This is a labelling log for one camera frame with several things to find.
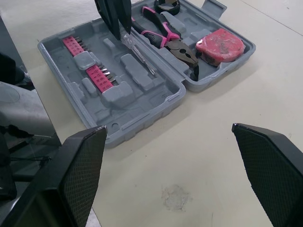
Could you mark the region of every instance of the table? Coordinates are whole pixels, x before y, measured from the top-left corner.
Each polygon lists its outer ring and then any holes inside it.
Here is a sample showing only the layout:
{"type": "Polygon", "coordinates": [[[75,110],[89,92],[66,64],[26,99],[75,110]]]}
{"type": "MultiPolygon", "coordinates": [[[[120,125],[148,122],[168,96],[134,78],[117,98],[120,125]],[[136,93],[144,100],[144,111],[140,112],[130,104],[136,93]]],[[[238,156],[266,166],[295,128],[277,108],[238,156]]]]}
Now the table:
{"type": "MultiPolygon", "coordinates": [[[[202,6],[202,0],[191,0],[202,6]]],[[[103,227],[270,227],[231,132],[241,122],[281,132],[303,149],[300,0],[220,0],[227,26],[257,46],[239,70],[130,141],[106,150],[94,210],[103,227]],[[162,196],[176,189],[171,206],[162,196]],[[182,210],[174,202],[186,198],[182,210]]],[[[60,140],[84,129],[37,49],[99,17],[92,0],[2,0],[0,13],[60,140]]]]}

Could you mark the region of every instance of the pliers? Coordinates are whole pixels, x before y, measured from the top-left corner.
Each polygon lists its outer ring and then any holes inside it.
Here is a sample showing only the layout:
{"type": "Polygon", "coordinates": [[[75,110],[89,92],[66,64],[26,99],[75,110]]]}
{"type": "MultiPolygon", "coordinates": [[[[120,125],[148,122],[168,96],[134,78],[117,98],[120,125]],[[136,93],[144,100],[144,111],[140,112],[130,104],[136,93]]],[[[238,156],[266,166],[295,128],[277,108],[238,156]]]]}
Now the pliers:
{"type": "Polygon", "coordinates": [[[157,13],[149,7],[142,7],[142,14],[153,22],[163,35],[157,34],[152,31],[148,31],[140,26],[134,18],[132,18],[132,26],[139,33],[148,38],[152,45],[157,48],[165,47],[168,49],[176,58],[186,63],[190,68],[193,69],[191,79],[198,81],[199,76],[199,65],[198,58],[192,52],[192,50],[185,43],[181,41],[181,33],[178,32],[165,16],[157,13]]]}

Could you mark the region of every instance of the black handle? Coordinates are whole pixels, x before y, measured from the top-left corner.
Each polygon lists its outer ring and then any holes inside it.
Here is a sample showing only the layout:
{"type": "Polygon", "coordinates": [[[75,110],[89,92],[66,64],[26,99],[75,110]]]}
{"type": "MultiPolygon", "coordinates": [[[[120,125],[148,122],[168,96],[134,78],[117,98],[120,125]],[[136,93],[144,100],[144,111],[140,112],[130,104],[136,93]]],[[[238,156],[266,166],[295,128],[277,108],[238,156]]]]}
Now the black handle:
{"type": "Polygon", "coordinates": [[[141,25],[139,25],[136,21],[132,20],[132,26],[133,28],[139,33],[143,33],[146,29],[144,27],[142,27],[141,25]]]}
{"type": "Polygon", "coordinates": [[[178,32],[162,14],[157,13],[146,6],[142,7],[143,16],[153,22],[168,41],[181,39],[181,33],[178,32]]]}
{"type": "Polygon", "coordinates": [[[147,31],[144,27],[139,25],[136,21],[132,21],[133,28],[139,33],[145,36],[149,39],[152,45],[154,45],[157,48],[163,48],[165,43],[167,42],[167,39],[157,33],[147,31]]]}

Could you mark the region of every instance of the gray plastic tool case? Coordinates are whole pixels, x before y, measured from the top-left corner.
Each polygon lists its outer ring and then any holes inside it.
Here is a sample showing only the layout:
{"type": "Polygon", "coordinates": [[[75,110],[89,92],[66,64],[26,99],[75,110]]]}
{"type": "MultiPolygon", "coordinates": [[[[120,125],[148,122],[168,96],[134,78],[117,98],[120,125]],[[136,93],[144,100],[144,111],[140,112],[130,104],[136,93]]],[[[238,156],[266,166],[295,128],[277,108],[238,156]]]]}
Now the gray plastic tool case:
{"type": "MultiPolygon", "coordinates": [[[[143,6],[153,8],[153,3],[154,0],[143,0],[133,4],[132,16],[147,30],[160,34],[156,26],[141,14],[143,6]]],[[[207,89],[254,53],[256,47],[252,42],[219,21],[225,10],[226,7],[215,0],[206,0],[201,9],[182,0],[181,11],[175,16],[177,20],[170,21],[192,50],[201,38],[219,28],[235,34],[246,46],[244,54],[236,61],[221,63],[218,67],[199,59],[198,82],[190,79],[191,70],[186,64],[166,48],[152,46],[147,38],[132,29],[137,48],[156,71],[156,75],[152,75],[131,50],[114,38],[101,18],[46,38],[38,48],[85,126],[107,126],[106,146],[110,148],[168,115],[180,104],[186,89],[196,92],[207,89]],[[70,35],[80,37],[114,75],[114,87],[101,93],[92,86],[85,70],[80,69],[62,42],[70,35]]]]}

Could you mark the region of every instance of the tool case latch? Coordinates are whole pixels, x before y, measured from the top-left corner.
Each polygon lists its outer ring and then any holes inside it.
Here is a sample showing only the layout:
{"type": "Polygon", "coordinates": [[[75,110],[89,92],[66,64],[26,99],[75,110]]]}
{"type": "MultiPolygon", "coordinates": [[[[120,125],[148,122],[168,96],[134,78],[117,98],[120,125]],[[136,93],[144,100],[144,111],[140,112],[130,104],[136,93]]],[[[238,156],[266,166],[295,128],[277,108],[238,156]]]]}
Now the tool case latch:
{"type": "Polygon", "coordinates": [[[205,0],[202,9],[207,11],[209,14],[219,19],[221,15],[226,11],[227,7],[217,0],[205,0]]]}

